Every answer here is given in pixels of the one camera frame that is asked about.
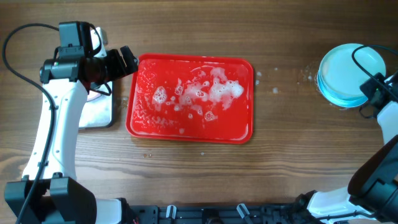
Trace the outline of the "red plastic tray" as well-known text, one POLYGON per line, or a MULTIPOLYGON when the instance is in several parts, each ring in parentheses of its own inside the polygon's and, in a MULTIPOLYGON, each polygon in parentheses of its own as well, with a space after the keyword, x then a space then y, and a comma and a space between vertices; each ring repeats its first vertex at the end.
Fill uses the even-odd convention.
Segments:
POLYGON ((137 138, 244 144, 254 126, 245 59, 147 53, 132 76, 126 129, 137 138))

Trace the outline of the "light blue plate bottom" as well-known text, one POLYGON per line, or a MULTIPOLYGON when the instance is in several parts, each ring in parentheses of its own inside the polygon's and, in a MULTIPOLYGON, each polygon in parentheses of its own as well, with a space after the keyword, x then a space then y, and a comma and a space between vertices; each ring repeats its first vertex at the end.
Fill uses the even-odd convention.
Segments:
POLYGON ((334 105, 352 108, 368 99, 360 90, 369 77, 354 63, 355 60, 372 75, 386 74, 382 57, 373 49, 361 49, 360 44, 343 44, 330 50, 322 59, 317 76, 322 95, 334 105))

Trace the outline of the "black metal water tray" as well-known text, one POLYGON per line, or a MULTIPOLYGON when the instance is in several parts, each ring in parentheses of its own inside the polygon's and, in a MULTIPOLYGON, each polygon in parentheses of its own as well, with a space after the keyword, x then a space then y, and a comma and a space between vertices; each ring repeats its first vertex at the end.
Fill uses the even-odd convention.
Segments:
MULTIPOLYGON (((106 85, 101 85, 95 92, 108 93, 106 85)), ((101 96, 86 102, 79 122, 79 129, 108 128, 114 123, 114 95, 101 96)))

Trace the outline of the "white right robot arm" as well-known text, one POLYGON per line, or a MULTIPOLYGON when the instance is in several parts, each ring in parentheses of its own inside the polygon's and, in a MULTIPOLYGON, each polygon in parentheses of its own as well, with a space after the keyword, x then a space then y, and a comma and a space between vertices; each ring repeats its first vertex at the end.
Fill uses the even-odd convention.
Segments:
POLYGON ((312 194, 305 223, 352 219, 397 223, 397 100, 377 90, 374 80, 361 85, 361 90, 379 110, 384 146, 356 171, 347 187, 312 194))

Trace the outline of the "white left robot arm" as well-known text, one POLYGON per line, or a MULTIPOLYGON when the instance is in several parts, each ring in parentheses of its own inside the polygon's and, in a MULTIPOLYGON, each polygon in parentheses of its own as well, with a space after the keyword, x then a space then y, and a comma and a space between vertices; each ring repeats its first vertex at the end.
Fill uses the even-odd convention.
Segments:
POLYGON ((4 198, 18 223, 137 223, 126 199, 97 199, 75 172, 79 122, 91 86, 136 72, 137 59, 127 46, 105 57, 82 46, 57 53, 40 69, 37 87, 44 99, 32 155, 22 179, 6 184, 4 198))

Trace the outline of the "pink cleaning sponge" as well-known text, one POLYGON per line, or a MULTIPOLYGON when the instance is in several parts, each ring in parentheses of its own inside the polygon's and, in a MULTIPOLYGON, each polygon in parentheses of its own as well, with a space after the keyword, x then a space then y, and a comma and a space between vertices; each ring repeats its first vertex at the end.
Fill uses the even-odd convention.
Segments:
POLYGON ((101 96, 101 93, 97 93, 95 91, 89 91, 87 96, 87 102, 93 101, 101 96))

